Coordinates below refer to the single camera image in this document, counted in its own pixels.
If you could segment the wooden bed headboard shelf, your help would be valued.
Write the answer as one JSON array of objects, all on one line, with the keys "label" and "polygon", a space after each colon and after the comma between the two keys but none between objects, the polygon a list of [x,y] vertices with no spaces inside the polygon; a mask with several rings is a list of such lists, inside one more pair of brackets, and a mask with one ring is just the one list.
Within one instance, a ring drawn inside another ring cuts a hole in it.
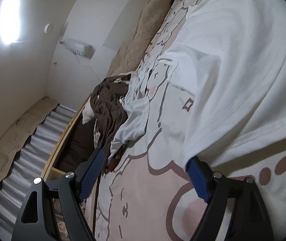
[{"label": "wooden bed headboard shelf", "polygon": [[80,115],[81,115],[88,99],[90,98],[90,96],[91,96],[91,94],[88,95],[88,97],[82,103],[79,110],[75,113],[74,117],[70,120],[67,127],[65,128],[62,135],[60,136],[58,142],[56,143],[54,149],[52,150],[49,158],[47,159],[47,162],[46,162],[44,169],[42,170],[42,173],[40,176],[44,181],[52,180],[52,179],[59,179],[59,178],[61,178],[61,176],[63,176],[65,174],[64,171],[57,169],[55,167],[55,164],[57,163],[62,151],[64,150],[64,147],[68,141],[68,138],[71,135],[72,130],[76,127],[76,123],[80,119]]}]

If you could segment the beige fleece blanket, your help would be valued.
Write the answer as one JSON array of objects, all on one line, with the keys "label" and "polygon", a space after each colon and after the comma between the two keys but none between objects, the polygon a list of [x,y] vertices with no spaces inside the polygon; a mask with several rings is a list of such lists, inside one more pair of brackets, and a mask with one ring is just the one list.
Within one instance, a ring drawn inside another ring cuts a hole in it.
[{"label": "beige fleece blanket", "polygon": [[148,0],[138,20],[111,61],[107,77],[137,69],[174,0]]}]

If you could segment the grey pleated curtain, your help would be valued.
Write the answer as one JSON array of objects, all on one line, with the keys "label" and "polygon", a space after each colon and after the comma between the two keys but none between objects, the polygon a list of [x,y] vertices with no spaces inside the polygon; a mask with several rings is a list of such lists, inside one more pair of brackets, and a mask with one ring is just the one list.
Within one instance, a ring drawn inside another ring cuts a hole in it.
[{"label": "grey pleated curtain", "polygon": [[57,105],[16,153],[8,175],[0,184],[1,240],[11,240],[18,211],[33,179],[41,176],[51,152],[75,113]]}]

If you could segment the dark brown garment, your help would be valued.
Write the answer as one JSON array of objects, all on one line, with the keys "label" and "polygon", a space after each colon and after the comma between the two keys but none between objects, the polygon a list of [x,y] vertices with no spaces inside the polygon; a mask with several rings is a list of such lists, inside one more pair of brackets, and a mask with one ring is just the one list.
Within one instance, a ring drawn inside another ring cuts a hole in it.
[{"label": "dark brown garment", "polygon": [[106,174],[117,167],[122,156],[122,151],[117,151],[112,161],[108,161],[109,156],[113,155],[110,151],[111,142],[120,126],[128,119],[119,98],[127,94],[130,78],[130,74],[107,77],[91,94],[90,104],[100,132],[98,148],[104,152],[103,172]]}]

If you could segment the bear print bed sheet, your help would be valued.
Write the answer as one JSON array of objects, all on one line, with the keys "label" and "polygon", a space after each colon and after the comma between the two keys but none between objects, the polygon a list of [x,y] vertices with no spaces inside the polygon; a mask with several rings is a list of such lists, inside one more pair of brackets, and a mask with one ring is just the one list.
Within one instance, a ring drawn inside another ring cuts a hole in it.
[{"label": "bear print bed sheet", "polygon": [[[173,155],[182,149],[194,97],[172,85],[170,66],[159,58],[173,44],[189,7],[203,0],[175,0],[140,67],[153,65],[146,92],[146,133],[125,147],[119,165],[99,185],[97,240],[191,240],[207,203],[198,197],[186,169]],[[286,240],[286,138],[211,167],[225,177],[252,177],[272,225],[274,240]],[[216,240],[224,240],[234,201],[228,201]]]}]

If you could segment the white t-shirt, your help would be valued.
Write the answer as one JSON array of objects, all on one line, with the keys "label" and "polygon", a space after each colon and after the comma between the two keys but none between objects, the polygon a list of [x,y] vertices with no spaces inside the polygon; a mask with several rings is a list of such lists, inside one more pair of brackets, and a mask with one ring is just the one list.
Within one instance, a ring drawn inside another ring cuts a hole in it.
[{"label": "white t-shirt", "polygon": [[286,138],[285,0],[203,0],[159,61],[194,97],[182,149],[211,167]]}]

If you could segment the pale grey t-shirt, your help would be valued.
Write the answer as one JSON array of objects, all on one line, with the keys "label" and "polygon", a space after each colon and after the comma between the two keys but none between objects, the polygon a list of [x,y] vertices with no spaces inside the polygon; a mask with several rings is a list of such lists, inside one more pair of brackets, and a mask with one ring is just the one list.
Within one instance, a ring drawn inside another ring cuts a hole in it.
[{"label": "pale grey t-shirt", "polygon": [[136,142],[146,133],[150,113],[150,98],[146,89],[149,76],[153,70],[154,67],[151,64],[142,66],[130,79],[123,106],[128,118],[119,127],[110,144],[109,162],[116,158],[118,152],[122,152],[123,148]]}]

